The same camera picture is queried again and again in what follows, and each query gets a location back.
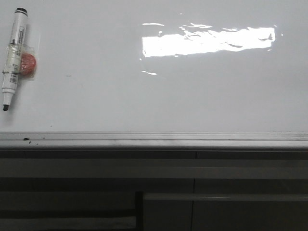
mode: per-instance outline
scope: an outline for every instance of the clear plastic wrap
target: clear plastic wrap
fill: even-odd
[[[7,50],[8,56],[3,73],[33,78],[37,65],[34,48],[26,45],[10,44]]]
[[[36,66],[37,61],[34,48],[23,45],[21,50],[21,65],[19,74],[23,77],[33,78],[35,75]]]

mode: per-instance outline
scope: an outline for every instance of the whiteboard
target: whiteboard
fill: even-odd
[[[17,7],[38,67],[1,132],[308,131],[307,1],[0,0],[2,66]]]

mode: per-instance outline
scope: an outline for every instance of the red magnet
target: red magnet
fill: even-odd
[[[23,53],[21,56],[20,73],[24,76],[31,74],[37,65],[37,61],[32,54]]]

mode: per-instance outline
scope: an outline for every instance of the dry erase marker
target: dry erase marker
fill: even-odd
[[[4,78],[2,85],[3,110],[7,111],[11,105],[11,99],[16,92],[18,74],[21,65],[21,49],[25,39],[28,13],[24,8],[17,8],[8,47],[8,57],[3,70]]]

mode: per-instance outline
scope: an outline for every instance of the plastic bag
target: plastic bag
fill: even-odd
[[[19,74],[23,77],[33,78],[37,66],[35,52],[33,47],[22,46],[21,64]]]

